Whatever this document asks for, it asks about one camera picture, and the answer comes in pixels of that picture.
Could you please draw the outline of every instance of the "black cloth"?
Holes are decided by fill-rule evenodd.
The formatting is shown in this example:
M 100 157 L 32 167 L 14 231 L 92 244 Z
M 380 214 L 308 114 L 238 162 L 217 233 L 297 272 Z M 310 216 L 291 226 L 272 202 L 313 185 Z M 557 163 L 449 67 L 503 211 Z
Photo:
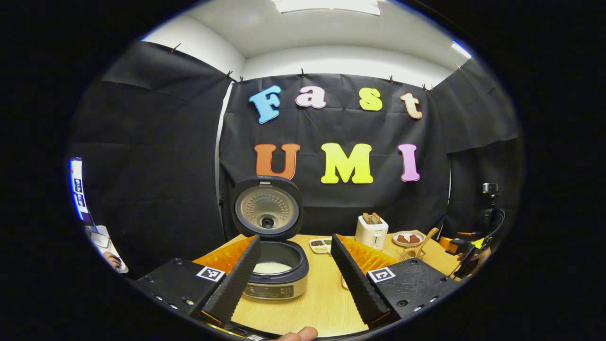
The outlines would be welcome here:
M 82 157 L 93 219 L 134 279 L 225 242 L 215 144 L 231 80 L 150 42 L 133 44 L 82 97 L 69 156 Z
M 259 124 L 259 114 L 249 98 L 278 85 L 279 116 Z M 321 109 L 299 107 L 295 98 L 304 86 L 319 86 L 326 92 L 327 105 Z M 363 110 L 359 91 L 378 89 L 383 103 L 380 111 Z M 419 100 L 420 120 L 406 111 L 400 96 L 411 93 Z M 224 203 L 233 186 L 256 175 L 257 144 L 274 144 L 272 170 L 284 169 L 281 146 L 296 143 L 296 172 L 292 181 L 301 191 L 305 214 L 302 234 L 353 235 L 358 216 L 376 212 L 389 224 L 389 231 L 419 229 L 428 232 L 440 226 L 447 209 L 448 158 L 442 142 L 437 108 L 428 92 L 408 84 L 351 75 L 299 75 L 251 79 L 233 86 L 225 112 L 219 142 L 221 188 Z M 372 147 L 370 173 L 373 182 L 324 184 L 324 143 L 338 143 L 349 156 L 356 144 Z M 399 144 L 414 144 L 420 180 L 403 182 Z M 229 209 L 224 208 L 224 226 L 229 237 L 237 231 L 230 226 Z
M 249 98 L 273 85 L 280 105 L 278 117 L 259 124 Z M 295 103 L 299 89 L 319 86 L 326 91 L 321 109 Z M 383 107 L 363 110 L 358 92 L 378 89 Z M 420 120 L 411 118 L 400 96 L 410 92 L 419 100 Z M 441 235 L 477 231 L 482 183 L 497 183 L 501 208 L 510 218 L 518 206 L 524 179 L 520 126 L 507 92 L 486 68 L 470 59 L 431 91 L 408 84 L 351 75 L 274 76 L 235 84 L 224 117 L 219 143 L 222 200 L 229 202 L 233 186 L 255 176 L 254 146 L 274 144 L 271 168 L 281 172 L 281 145 L 297 143 L 296 172 L 305 209 L 303 234 L 353 235 L 357 216 L 377 212 L 389 232 L 442 227 Z M 339 143 L 346 155 L 358 143 L 372 146 L 371 184 L 351 180 L 323 184 L 324 143 Z M 397 146 L 415 144 L 419 181 L 403 182 L 402 155 Z M 227 237 L 238 234 L 231 224 L 231 208 L 223 205 Z M 503 230 L 510 227 L 506 220 Z

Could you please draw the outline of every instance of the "letter f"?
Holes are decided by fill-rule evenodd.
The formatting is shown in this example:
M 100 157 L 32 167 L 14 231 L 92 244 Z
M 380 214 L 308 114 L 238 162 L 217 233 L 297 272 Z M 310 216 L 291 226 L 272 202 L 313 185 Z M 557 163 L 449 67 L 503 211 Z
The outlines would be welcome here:
M 280 114 L 279 111 L 271 108 L 278 107 L 280 105 L 280 99 L 276 96 L 276 93 L 281 93 L 282 89 L 279 86 L 271 86 L 255 95 L 252 95 L 248 101 L 253 102 L 259 112 L 259 123 L 263 124 L 269 120 L 272 120 Z

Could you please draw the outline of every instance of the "letter m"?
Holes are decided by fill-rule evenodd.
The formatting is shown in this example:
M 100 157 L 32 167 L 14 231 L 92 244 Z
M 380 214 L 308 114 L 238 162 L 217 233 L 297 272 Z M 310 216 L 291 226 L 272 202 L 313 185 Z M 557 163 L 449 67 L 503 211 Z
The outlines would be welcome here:
M 337 183 L 339 178 L 336 176 L 336 170 L 346 183 L 349 181 L 351 173 L 355 173 L 351 178 L 353 183 L 372 183 L 373 177 L 370 175 L 369 154 L 372 147 L 368 144 L 359 143 L 353 146 L 349 157 L 338 143 L 325 143 L 322 150 L 326 153 L 326 171 L 321 178 L 322 183 Z

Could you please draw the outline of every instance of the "plate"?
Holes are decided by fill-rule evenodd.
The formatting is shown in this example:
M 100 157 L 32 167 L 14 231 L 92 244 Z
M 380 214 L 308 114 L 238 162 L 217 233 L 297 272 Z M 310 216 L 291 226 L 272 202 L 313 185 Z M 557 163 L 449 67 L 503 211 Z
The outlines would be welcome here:
M 410 236 L 413 235 L 413 234 L 415 236 L 419 237 L 420 240 L 419 240 L 418 243 L 409 244 L 409 243 L 402 243 L 402 242 L 398 241 L 398 236 L 399 235 L 404 235 L 404 237 L 407 240 L 410 240 Z M 393 240 L 394 243 L 396 243 L 399 246 L 404 246 L 406 248 L 410 248 L 412 246 L 417 246 L 417 245 L 421 244 L 423 242 L 423 240 L 425 240 L 425 235 L 422 234 L 422 233 L 420 233 L 420 232 L 416 232 L 416 231 L 400 231 L 400 232 L 396 232 L 396 233 L 393 234 L 392 240 Z
M 309 241 L 309 246 L 311 247 L 311 250 L 317 254 L 329 254 L 331 241 L 332 238 L 312 239 Z

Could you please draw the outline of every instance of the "wooden table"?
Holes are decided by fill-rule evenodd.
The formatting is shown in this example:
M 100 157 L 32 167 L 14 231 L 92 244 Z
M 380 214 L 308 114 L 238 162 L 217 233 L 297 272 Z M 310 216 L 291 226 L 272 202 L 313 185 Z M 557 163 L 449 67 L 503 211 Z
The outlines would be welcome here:
M 387 235 L 384 254 L 398 260 L 404 250 Z M 330 254 L 315 254 L 309 241 L 329 236 L 296 235 L 289 239 L 303 247 L 309 261 L 307 290 L 291 300 L 259 300 L 242 295 L 232 321 L 275 334 L 297 332 L 305 326 L 318 330 L 318 336 L 338 336 L 368 330 L 362 322 L 349 290 L 341 285 L 341 272 Z M 228 241 L 220 248 L 244 239 L 243 235 Z M 449 275 L 459 264 L 457 257 L 430 239 L 423 247 L 422 260 L 441 273 Z

